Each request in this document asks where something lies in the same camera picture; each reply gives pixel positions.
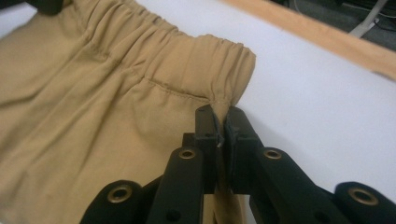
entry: wooden edge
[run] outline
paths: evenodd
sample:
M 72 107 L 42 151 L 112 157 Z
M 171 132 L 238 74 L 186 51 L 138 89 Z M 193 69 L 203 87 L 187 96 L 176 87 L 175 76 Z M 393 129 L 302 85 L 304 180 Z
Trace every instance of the wooden edge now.
M 273 2 L 222 0 L 246 12 L 313 42 L 370 71 L 396 80 L 396 52 L 298 14 Z

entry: beige fabric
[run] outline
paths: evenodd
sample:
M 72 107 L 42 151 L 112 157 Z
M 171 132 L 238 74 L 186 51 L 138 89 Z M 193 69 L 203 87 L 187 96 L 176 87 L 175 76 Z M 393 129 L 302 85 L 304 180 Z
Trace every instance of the beige fabric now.
M 64 7 L 69 6 L 71 3 L 72 3 L 72 0 L 64 0 L 64 2 L 63 2 Z
M 237 103 L 254 61 L 132 1 L 34 16 L 0 41 L 0 220 L 79 223 L 108 183 L 146 185 L 194 131 L 197 107 L 223 118 Z M 241 222 L 218 207 L 219 223 Z

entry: white table surface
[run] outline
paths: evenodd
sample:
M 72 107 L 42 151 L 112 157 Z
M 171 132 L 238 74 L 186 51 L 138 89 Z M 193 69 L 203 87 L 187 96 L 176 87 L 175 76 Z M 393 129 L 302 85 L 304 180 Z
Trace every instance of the white table surface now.
M 256 53 L 238 106 L 266 146 L 289 153 L 331 192 L 358 181 L 396 202 L 395 81 L 220 1 L 138 2 L 189 35 L 216 35 Z M 0 36 L 34 13 L 28 6 L 0 11 Z

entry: waistband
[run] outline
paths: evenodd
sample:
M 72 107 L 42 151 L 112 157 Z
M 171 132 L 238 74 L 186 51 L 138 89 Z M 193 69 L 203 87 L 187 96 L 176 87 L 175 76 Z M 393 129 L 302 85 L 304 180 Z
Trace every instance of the waistband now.
M 74 0 L 80 26 L 99 52 L 179 93 L 235 105 L 255 55 L 213 35 L 192 37 L 133 0 Z

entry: black plastic part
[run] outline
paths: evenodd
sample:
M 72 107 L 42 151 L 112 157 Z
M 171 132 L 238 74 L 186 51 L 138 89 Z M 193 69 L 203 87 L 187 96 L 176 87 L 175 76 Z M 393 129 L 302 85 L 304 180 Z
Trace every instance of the black plastic part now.
M 23 0 L 1 0 L 0 1 L 0 9 L 4 9 L 7 7 L 12 7 L 17 4 L 23 3 Z
M 158 187 L 161 184 L 163 177 L 160 176 L 157 179 L 148 183 L 145 187 L 140 191 L 139 197 L 139 217 L 136 219 L 136 224 L 146 223 L 146 220 L 149 216 L 149 211 L 151 210 L 151 206 L 154 202 L 155 195 L 157 194 Z
M 248 117 L 236 107 L 230 107 L 224 124 L 224 160 L 228 182 L 235 194 L 249 194 L 251 158 L 257 148 L 262 146 L 259 136 L 254 132 Z
M 27 3 L 37 8 L 40 13 L 56 15 L 62 11 L 64 0 L 27 0 Z
M 218 159 L 221 156 L 218 155 L 217 147 L 222 144 L 223 139 L 219 131 L 219 121 L 210 105 L 202 106 L 195 111 L 194 139 L 194 145 L 204 153 L 205 194 L 213 194 L 218 174 Z
M 202 222 L 203 153 L 196 147 L 175 150 L 157 190 L 148 224 Z
M 257 224 L 279 223 L 279 215 L 265 192 L 250 196 L 249 206 Z
M 132 195 L 121 203 L 112 203 L 108 198 L 111 190 L 119 186 L 129 186 Z M 85 212 L 81 224 L 121 224 L 143 223 L 140 216 L 139 194 L 141 187 L 133 181 L 119 180 L 105 186 Z
M 396 223 L 396 204 L 368 186 L 356 182 L 342 183 L 336 187 L 333 197 L 353 223 Z
M 195 147 L 195 134 L 194 133 L 184 133 L 182 147 Z
M 250 198 L 273 206 L 279 223 L 349 223 L 287 153 L 261 147 L 252 164 L 255 178 Z M 259 211 L 261 217 L 266 213 Z

